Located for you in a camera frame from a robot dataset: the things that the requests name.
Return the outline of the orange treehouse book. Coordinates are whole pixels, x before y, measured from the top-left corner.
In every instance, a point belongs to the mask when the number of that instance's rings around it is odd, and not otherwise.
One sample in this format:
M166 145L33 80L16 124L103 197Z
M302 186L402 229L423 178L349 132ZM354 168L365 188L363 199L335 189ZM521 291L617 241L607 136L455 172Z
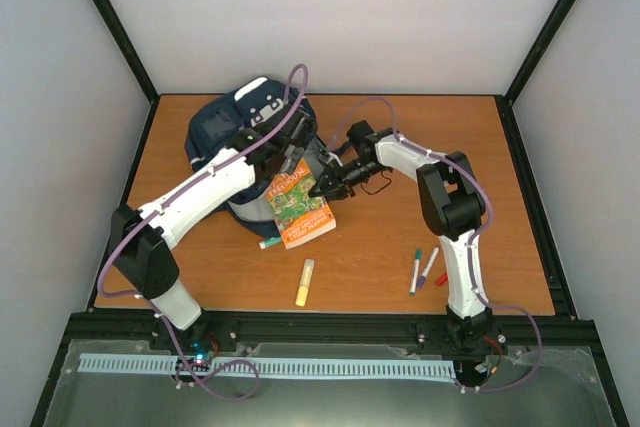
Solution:
M265 198L286 249L301 246L336 228L335 217L323 197L310 197L315 177L307 162L292 174L277 174Z

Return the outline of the navy blue student backpack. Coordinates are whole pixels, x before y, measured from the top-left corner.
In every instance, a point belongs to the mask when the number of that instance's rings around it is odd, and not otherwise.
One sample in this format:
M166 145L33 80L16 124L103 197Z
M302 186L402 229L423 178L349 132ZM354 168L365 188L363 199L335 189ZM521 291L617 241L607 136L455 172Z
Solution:
M185 140L192 170L204 168L243 129L267 133L296 97L294 88L261 76L202 107L190 120ZM181 200L193 215L193 223L226 211L249 231L264 238L277 237L279 231L265 198L269 184L268 180L258 181L231 199L222 200L214 197L222 192L222 187L208 180L191 188Z

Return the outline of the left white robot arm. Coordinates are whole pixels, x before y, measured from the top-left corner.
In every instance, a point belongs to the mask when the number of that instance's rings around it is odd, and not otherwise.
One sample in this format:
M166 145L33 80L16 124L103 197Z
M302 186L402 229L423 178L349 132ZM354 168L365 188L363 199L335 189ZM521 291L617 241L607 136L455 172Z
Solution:
M104 289L106 274L116 268L132 286L122 295L143 299L168 320L174 339L184 348L201 347L208 325L180 280L172 250L231 197L295 168L317 132L317 121L293 107L276 120L275 125L263 122L240 129L196 173L156 200L137 209L119 206L111 217L109 257L99 275L99 294L121 296Z

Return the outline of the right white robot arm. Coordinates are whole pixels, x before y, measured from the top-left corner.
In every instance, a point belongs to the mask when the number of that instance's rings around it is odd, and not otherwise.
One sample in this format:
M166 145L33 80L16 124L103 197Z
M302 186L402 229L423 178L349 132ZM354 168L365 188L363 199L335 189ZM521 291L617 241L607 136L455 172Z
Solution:
M487 205L468 158L421 147L390 128L376 132L360 121L347 138L357 157L342 164L325 155L324 169L309 190L311 197L343 200L354 187L377 174L398 171L417 183L422 216L438 237L448 276L448 340L453 349L469 351L492 324L479 259L479 234Z

